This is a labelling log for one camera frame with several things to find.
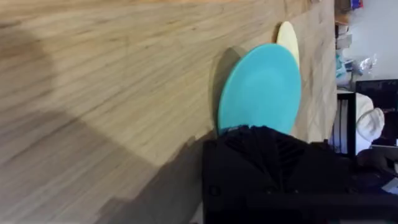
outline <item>cream plate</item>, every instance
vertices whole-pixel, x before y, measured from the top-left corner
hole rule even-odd
[[[300,68],[299,43],[297,42],[297,36],[291,23],[284,22],[280,26],[277,44],[284,46],[292,53],[297,66]]]

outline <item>blue plate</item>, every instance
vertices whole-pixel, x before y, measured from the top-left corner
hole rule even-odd
[[[260,45],[236,64],[226,81],[218,131],[249,125],[289,134],[300,99],[301,77],[293,55],[277,44]]]

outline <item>blue object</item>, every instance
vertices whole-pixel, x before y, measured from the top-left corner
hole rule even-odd
[[[226,81],[218,132],[249,125],[289,134],[300,99],[301,76],[293,55],[277,44],[260,45],[236,64]]]

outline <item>wood grain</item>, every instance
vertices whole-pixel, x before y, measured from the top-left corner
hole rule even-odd
[[[294,135],[335,112],[333,1],[1,0],[0,222],[183,223],[234,63],[290,20]]]

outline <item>white object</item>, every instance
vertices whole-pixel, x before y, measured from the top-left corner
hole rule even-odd
[[[292,53],[294,59],[297,62],[297,66],[300,68],[300,52],[299,43],[297,42],[297,36],[294,31],[293,25],[290,22],[284,22],[279,28],[277,44],[287,48]]]
[[[384,127],[384,113],[368,96],[356,93],[356,153],[369,149]]]

